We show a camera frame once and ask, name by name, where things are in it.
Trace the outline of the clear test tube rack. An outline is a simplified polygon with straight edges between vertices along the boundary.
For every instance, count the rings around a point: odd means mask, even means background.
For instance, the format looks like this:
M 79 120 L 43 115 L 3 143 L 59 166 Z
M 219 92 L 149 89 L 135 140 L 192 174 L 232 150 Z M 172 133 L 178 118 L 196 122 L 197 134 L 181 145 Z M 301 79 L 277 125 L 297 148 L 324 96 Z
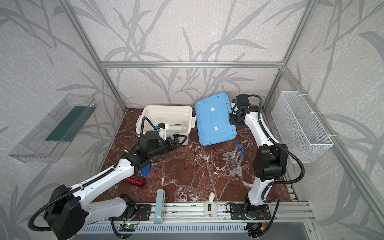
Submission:
M 226 162 L 226 169 L 229 171 L 230 176 L 242 175 L 243 170 L 241 167 L 237 167 L 236 160 L 233 158 L 234 152 L 228 152 L 223 154 L 224 161 Z

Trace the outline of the blue capped test tube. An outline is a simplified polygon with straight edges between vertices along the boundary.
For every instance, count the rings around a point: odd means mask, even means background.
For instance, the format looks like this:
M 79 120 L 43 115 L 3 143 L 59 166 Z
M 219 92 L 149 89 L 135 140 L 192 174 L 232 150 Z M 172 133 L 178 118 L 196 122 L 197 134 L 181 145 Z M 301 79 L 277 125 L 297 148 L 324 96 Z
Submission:
M 239 152 L 240 152 L 241 147 L 242 147 L 241 142 L 237 142 L 237 143 L 236 143 L 236 148 L 235 148 L 235 151 L 234 151 L 234 154 L 233 154 L 233 158 L 234 158 L 235 160 L 237 160 L 237 156 L 238 156 L 238 154 L 239 154 Z
M 238 165 L 237 165 L 238 168 L 241 167 L 241 164 L 242 164 L 242 162 L 244 160 L 245 155 L 246 155 L 245 153 L 241 154 L 240 159 L 238 161 Z
M 243 148 L 239 148 L 239 151 L 236 155 L 236 164 L 239 162 L 241 156 L 242 156 L 242 153 L 243 153 Z

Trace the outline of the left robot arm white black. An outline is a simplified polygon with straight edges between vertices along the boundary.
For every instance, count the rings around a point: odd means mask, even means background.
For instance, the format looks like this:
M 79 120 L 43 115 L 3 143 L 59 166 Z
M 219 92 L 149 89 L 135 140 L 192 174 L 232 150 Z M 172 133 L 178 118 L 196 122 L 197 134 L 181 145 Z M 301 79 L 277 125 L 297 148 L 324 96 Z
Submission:
M 65 185 L 57 187 L 50 201 L 29 219 L 29 229 L 52 231 L 57 239 L 67 240 L 82 227 L 100 220 L 132 218 L 137 207 L 128 195 L 102 202 L 95 202 L 95 199 L 150 165 L 152 158 L 180 148 L 187 139 L 187 136 L 179 134 L 163 139 L 157 131 L 147 131 L 111 167 L 69 188 Z

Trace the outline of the blue plastic bin lid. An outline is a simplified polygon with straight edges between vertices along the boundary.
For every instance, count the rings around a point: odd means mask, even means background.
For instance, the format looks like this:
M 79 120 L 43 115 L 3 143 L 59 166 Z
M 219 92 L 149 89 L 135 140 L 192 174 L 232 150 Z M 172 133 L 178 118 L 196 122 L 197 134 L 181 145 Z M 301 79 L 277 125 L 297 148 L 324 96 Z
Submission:
M 235 126 L 230 125 L 232 113 L 227 93 L 219 93 L 195 104 L 199 142 L 202 146 L 231 141 L 237 136 Z

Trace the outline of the white plastic storage bin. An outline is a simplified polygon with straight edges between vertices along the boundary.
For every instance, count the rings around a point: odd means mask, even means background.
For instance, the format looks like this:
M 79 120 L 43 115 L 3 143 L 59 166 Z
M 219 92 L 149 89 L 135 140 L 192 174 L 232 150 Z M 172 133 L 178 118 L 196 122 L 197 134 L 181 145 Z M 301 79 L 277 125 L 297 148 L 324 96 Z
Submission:
M 138 135 L 141 132 L 143 117 L 147 117 L 154 126 L 159 123 L 168 124 L 167 137 L 173 137 L 173 134 L 187 136 L 188 139 L 184 142 L 183 146 L 189 143 L 191 129 L 194 129 L 196 126 L 196 117 L 193 116 L 193 109 L 190 106 L 146 106 L 136 122 L 136 132 Z M 189 122 L 188 126 L 172 126 L 172 124 L 184 121 Z

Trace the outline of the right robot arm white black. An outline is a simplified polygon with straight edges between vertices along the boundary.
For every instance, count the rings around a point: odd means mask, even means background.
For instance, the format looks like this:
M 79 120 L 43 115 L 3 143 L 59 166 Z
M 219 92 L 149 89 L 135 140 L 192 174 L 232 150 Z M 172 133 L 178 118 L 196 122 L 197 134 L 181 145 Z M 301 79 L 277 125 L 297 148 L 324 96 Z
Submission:
M 279 143 L 273 137 L 262 118 L 262 103 L 252 105 L 249 101 L 251 95 L 242 94 L 233 99 L 232 113 L 229 115 L 231 125 L 246 125 L 256 140 L 258 150 L 253 161 L 255 180 L 243 204 L 230 204 L 232 220 L 269 220 L 275 219 L 276 211 L 271 212 L 270 203 L 278 207 L 280 197 L 271 200 L 267 196 L 273 186 L 291 185 L 301 181 L 305 175 L 302 161 L 293 154 L 285 144 Z M 300 174 L 293 180 L 282 181 L 280 178 L 287 170 L 288 158 L 298 163 Z

